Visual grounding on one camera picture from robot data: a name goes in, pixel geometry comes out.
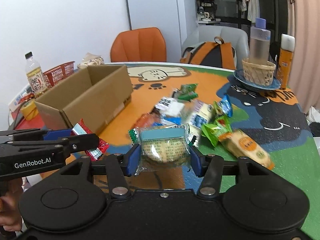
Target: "orange and beige snack package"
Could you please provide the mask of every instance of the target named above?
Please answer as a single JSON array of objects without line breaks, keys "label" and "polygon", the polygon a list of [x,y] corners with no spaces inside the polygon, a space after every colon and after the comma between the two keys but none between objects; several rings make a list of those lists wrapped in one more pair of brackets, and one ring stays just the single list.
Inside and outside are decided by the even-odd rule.
[{"label": "orange and beige snack package", "polygon": [[269,170],[275,166],[270,155],[241,130],[222,134],[219,141],[236,157],[247,156]]}]

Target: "gray chair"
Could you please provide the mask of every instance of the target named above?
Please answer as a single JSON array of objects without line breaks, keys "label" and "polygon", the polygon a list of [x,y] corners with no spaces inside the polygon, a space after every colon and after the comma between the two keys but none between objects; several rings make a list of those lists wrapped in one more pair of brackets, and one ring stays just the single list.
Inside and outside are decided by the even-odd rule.
[{"label": "gray chair", "polygon": [[200,25],[191,33],[182,45],[182,53],[189,46],[204,42],[214,41],[216,36],[221,37],[225,42],[231,42],[236,50],[237,69],[242,69],[242,59],[249,57],[248,35],[244,30],[215,25]]}]

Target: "human hand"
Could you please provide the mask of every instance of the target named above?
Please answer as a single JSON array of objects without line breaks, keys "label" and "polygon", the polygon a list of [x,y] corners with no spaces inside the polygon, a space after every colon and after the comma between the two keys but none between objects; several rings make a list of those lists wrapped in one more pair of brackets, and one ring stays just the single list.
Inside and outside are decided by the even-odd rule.
[{"label": "human hand", "polygon": [[23,193],[22,179],[8,181],[8,191],[0,197],[0,225],[6,231],[20,231],[22,217],[18,209],[18,202]]}]

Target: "refrigerator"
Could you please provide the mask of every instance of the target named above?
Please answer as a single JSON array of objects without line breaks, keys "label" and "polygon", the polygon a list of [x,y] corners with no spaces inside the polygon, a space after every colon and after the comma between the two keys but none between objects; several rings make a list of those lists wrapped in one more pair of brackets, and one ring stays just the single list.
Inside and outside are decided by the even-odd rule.
[{"label": "refrigerator", "polygon": [[196,0],[127,0],[132,30],[157,27],[166,43],[167,62],[179,62],[181,46],[197,28]]}]

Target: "black bottle cap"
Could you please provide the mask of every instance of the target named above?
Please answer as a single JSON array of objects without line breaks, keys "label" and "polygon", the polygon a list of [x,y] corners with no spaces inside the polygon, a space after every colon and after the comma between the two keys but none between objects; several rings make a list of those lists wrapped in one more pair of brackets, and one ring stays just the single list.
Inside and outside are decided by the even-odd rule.
[{"label": "black bottle cap", "polygon": [[27,54],[25,55],[25,57],[26,57],[26,59],[32,57],[32,52],[30,51],[29,53],[27,53]]}]

